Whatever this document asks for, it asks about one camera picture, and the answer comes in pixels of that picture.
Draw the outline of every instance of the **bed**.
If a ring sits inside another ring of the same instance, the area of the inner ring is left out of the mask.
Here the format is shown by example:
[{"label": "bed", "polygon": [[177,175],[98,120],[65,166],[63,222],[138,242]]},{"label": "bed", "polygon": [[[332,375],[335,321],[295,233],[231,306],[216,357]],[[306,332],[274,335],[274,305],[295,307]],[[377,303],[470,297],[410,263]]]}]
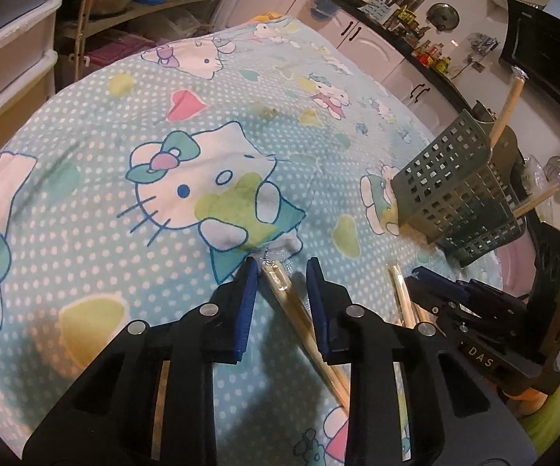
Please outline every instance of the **bed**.
[{"label": "bed", "polygon": [[[0,435],[27,437],[132,319],[177,320],[248,255],[395,321],[385,265],[501,285],[396,224],[390,179],[428,130],[318,33],[253,22],[119,61],[47,102],[0,153]],[[220,464],[337,464],[346,417],[273,295],[214,368]]]}]

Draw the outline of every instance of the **metal screw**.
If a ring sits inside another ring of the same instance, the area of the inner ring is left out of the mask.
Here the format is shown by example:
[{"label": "metal screw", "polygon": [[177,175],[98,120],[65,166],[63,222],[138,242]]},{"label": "metal screw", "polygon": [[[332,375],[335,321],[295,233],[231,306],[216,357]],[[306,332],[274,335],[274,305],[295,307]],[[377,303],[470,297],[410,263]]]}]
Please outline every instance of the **metal screw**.
[{"label": "metal screw", "polygon": [[349,317],[355,317],[356,319],[364,316],[364,309],[360,305],[349,305],[344,311]]},{"label": "metal screw", "polygon": [[146,330],[146,325],[142,320],[134,320],[127,326],[129,334],[141,335]]},{"label": "metal screw", "polygon": [[217,312],[219,311],[220,307],[218,307],[215,303],[204,303],[204,305],[200,307],[200,314],[204,317],[213,317],[214,315],[217,315]]},{"label": "metal screw", "polygon": [[424,336],[434,336],[436,333],[435,326],[430,322],[421,322],[417,326],[418,333]]}]

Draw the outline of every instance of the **kitchen counter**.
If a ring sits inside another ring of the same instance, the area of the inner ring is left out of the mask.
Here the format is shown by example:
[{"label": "kitchen counter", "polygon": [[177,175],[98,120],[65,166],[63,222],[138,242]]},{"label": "kitchen counter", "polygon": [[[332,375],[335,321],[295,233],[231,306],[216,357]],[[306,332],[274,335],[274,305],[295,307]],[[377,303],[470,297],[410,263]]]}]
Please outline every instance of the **kitchen counter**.
[{"label": "kitchen counter", "polygon": [[457,88],[450,82],[450,80],[444,76],[443,74],[439,73],[437,70],[433,70],[432,68],[427,68],[422,65],[415,57],[412,56],[412,47],[405,42],[400,37],[393,35],[383,26],[381,26],[377,21],[372,20],[369,18],[361,10],[348,5],[343,0],[330,0],[340,9],[343,9],[346,13],[353,16],[355,19],[358,19],[370,29],[372,29],[375,33],[377,33],[381,38],[386,40],[390,45],[392,45],[400,54],[405,57],[408,62],[416,67],[417,70],[428,80],[431,82],[433,86],[447,99],[447,101],[453,106],[453,108],[457,111],[467,110],[471,111],[471,105],[465,100],[465,98],[461,95],[461,93],[457,90]]}]

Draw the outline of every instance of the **wooden stick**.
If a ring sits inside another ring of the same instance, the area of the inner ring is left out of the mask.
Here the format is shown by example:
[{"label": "wooden stick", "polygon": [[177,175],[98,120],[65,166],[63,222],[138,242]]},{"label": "wooden stick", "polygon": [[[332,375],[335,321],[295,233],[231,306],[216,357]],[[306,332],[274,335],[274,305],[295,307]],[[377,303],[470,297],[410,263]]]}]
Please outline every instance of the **wooden stick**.
[{"label": "wooden stick", "polygon": [[388,273],[393,281],[394,295],[403,316],[403,325],[413,329],[416,325],[416,317],[413,314],[412,300],[409,297],[409,291],[407,290],[407,285],[405,285],[405,279],[403,278],[400,266],[398,264],[388,265]]},{"label": "wooden stick", "polygon": [[316,365],[323,381],[330,389],[338,404],[349,414],[349,388],[351,383],[340,366],[329,366],[318,351],[312,320],[303,302],[295,294],[282,263],[280,261],[263,262],[262,270],[269,281],[278,303],[293,325],[304,345],[306,353]]},{"label": "wooden stick", "polygon": [[435,324],[435,316],[431,315],[424,308],[414,302],[412,302],[412,305],[413,311],[415,312],[420,322],[431,322],[432,324]]},{"label": "wooden stick", "polygon": [[516,219],[519,219],[521,216],[526,215],[530,212],[533,208],[539,206],[549,197],[554,196],[557,191],[560,190],[560,183],[559,184],[552,184],[549,188],[544,190],[540,194],[531,194],[526,201],[520,203],[515,210],[513,210],[513,215]]},{"label": "wooden stick", "polygon": [[498,119],[494,122],[494,125],[491,129],[491,133],[489,133],[489,146],[493,149],[498,143],[499,138],[502,136],[502,132],[504,128],[509,123],[509,119],[511,118],[511,114],[513,114],[513,110],[515,105],[517,104],[517,100],[519,99],[523,85],[528,79],[526,73],[518,68],[517,66],[513,67],[513,82],[511,83],[511,88],[509,89],[509,94],[507,95],[507,99],[504,102],[504,106],[498,115]]}]

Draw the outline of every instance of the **pink heart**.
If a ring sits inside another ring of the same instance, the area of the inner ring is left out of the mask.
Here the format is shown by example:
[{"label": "pink heart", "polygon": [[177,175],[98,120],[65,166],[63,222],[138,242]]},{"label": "pink heart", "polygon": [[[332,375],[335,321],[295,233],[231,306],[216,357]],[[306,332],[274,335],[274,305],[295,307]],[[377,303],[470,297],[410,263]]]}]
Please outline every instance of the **pink heart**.
[{"label": "pink heart", "polygon": [[344,462],[344,453],[347,449],[347,431],[349,431],[349,421],[343,424],[336,436],[327,444],[325,451],[338,462]]},{"label": "pink heart", "polygon": [[169,122],[185,121],[206,108],[206,104],[194,92],[182,89],[172,94],[172,108],[167,115]]}]

